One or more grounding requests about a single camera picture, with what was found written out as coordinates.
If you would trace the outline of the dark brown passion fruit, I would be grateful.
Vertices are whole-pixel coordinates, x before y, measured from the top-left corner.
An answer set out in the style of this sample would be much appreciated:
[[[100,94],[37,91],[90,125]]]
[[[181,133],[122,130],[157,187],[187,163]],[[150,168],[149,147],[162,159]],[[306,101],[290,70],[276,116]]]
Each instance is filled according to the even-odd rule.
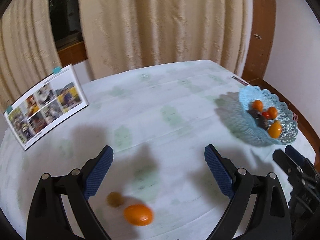
[[[263,115],[259,116],[258,118],[258,127],[268,130],[269,124],[268,124],[268,119],[264,117]]]

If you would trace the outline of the small red tomato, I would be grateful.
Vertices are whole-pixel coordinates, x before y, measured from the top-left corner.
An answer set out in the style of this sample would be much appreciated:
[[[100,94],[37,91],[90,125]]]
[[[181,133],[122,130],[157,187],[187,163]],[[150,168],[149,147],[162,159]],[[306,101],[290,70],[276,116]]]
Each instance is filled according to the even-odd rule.
[[[269,115],[268,112],[262,112],[261,115],[262,115],[263,117],[265,117],[266,119],[269,119],[269,118],[270,118],[270,115]]]

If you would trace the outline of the rough mandarin orange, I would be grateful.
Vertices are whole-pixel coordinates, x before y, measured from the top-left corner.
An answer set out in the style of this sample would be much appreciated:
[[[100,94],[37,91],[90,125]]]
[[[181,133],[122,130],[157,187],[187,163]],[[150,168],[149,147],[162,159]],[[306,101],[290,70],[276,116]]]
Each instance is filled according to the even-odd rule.
[[[278,111],[276,109],[276,107],[269,107],[267,112],[269,113],[270,115],[270,118],[269,120],[273,120],[273,119],[276,119],[277,116],[278,116]]]

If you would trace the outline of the dark round mangosteen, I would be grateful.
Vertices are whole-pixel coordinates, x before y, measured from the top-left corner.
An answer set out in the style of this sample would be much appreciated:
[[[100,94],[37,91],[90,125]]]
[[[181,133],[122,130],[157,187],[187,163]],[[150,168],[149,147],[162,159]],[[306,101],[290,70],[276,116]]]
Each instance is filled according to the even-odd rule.
[[[261,112],[256,109],[249,109],[247,110],[247,113],[254,119],[259,119],[261,117]]]

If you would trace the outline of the small orange back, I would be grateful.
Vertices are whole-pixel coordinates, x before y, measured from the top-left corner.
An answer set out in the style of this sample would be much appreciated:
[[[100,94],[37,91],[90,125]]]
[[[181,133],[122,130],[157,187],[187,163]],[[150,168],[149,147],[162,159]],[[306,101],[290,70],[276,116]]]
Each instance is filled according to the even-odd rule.
[[[260,100],[255,100],[253,103],[252,103],[252,108],[259,111],[259,112],[262,112],[263,111],[263,102],[260,101]]]

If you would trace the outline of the large smooth orange front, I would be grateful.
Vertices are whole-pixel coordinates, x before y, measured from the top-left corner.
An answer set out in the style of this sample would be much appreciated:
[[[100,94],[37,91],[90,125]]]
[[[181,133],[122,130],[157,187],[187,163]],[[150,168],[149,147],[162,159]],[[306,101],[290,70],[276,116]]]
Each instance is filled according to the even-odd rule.
[[[153,222],[152,210],[143,204],[126,207],[123,216],[129,224],[134,226],[147,226]]]

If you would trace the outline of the pink slippers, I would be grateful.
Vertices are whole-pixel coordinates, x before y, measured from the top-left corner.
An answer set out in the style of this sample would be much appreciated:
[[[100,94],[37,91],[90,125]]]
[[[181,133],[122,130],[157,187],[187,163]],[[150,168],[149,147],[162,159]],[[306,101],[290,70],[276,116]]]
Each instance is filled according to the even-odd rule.
[[[296,113],[293,113],[293,120],[298,121],[298,115]]]

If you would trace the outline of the pink nail clipper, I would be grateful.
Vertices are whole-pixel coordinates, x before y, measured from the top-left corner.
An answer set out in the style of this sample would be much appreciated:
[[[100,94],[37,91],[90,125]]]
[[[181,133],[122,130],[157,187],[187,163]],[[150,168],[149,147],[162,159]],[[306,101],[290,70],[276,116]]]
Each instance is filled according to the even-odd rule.
[[[232,76],[232,78],[236,81],[238,81],[239,83],[241,83],[244,86],[249,86],[249,83],[247,83],[246,81],[242,80],[241,78],[237,77],[237,76]]]

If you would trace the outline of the photo collage card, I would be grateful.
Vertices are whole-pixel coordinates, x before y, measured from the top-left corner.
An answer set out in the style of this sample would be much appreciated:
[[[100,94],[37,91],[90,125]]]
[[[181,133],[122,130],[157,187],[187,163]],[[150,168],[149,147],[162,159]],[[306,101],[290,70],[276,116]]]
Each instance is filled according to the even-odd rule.
[[[4,117],[23,150],[56,126],[88,106],[74,67],[69,64],[57,74],[37,83],[12,105]]]

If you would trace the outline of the brown wooden door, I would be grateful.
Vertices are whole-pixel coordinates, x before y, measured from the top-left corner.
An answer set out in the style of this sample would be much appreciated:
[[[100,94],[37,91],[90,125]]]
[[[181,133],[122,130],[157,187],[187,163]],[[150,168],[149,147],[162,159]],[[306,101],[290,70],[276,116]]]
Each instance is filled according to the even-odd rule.
[[[273,45],[276,0],[253,0],[253,23],[242,78],[248,83],[262,80]]]

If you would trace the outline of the white patterned tablecloth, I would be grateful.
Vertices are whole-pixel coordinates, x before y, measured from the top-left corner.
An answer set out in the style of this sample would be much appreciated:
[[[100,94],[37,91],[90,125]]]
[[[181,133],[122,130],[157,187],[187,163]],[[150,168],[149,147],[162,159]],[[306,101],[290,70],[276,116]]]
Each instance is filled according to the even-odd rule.
[[[242,132],[238,92],[244,86],[212,61],[163,64],[131,70],[83,85],[89,105],[24,151],[11,131],[1,145],[1,208],[21,235],[43,173],[63,176],[96,157],[106,145],[113,163],[95,196],[95,215],[112,239],[206,239],[229,199],[204,160],[212,144],[237,167],[261,176],[277,174],[276,146],[259,147]],[[124,204],[106,203],[120,192]],[[147,226],[129,224],[124,209],[143,204]]]

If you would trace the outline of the teal binder clip right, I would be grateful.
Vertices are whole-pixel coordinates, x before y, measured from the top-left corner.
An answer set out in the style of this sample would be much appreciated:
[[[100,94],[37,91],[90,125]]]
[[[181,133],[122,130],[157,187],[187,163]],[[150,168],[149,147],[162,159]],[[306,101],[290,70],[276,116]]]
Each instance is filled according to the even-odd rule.
[[[53,74],[57,74],[57,73],[61,72],[61,69],[62,69],[62,67],[60,67],[60,66],[54,67]]]

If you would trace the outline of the beige curtain left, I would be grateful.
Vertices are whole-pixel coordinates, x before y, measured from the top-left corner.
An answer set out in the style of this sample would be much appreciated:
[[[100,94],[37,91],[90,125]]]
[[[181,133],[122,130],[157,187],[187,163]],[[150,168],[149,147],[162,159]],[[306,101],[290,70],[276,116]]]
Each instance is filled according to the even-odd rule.
[[[1,111],[60,65],[49,0],[12,0],[1,18]]]

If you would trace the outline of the beige curtain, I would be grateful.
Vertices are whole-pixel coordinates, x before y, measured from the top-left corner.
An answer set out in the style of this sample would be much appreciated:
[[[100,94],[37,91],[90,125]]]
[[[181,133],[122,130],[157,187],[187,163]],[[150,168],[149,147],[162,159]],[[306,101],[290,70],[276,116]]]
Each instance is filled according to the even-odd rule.
[[[60,65],[49,0],[12,0],[1,18],[1,111]]]
[[[78,0],[93,77],[211,60],[239,74],[248,0]]]

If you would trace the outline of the beige curtain right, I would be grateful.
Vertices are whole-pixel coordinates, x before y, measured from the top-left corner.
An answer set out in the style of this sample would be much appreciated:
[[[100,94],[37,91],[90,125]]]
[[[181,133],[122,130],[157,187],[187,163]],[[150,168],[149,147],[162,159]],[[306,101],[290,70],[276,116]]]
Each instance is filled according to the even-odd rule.
[[[93,77],[211,60],[239,74],[248,0],[78,0]]]

